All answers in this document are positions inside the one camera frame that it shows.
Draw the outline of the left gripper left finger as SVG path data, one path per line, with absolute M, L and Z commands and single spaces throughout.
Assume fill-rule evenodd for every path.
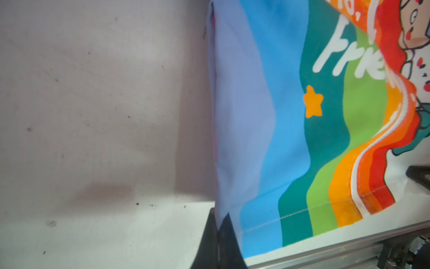
M 218 230 L 215 209 L 209 211 L 208 219 L 191 269 L 218 268 Z

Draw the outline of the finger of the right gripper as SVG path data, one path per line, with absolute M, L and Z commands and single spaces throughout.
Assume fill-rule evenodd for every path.
M 429 166 L 410 166 L 406 170 L 406 176 L 421 185 L 423 188 L 430 190 L 430 167 Z

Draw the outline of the rainbow red hooded jacket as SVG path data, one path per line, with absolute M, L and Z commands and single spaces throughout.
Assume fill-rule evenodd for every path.
M 257 256 L 354 224 L 430 162 L 428 1 L 211 1 L 216 220 Z

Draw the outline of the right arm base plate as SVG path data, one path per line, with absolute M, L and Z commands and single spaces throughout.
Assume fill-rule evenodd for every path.
M 402 235 L 384 242 L 380 269 L 430 269 L 430 240 L 423 235 Z

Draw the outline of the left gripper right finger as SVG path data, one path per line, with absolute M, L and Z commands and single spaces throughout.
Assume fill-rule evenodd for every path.
M 248 269 L 228 214 L 218 231 L 218 268 L 219 269 Z

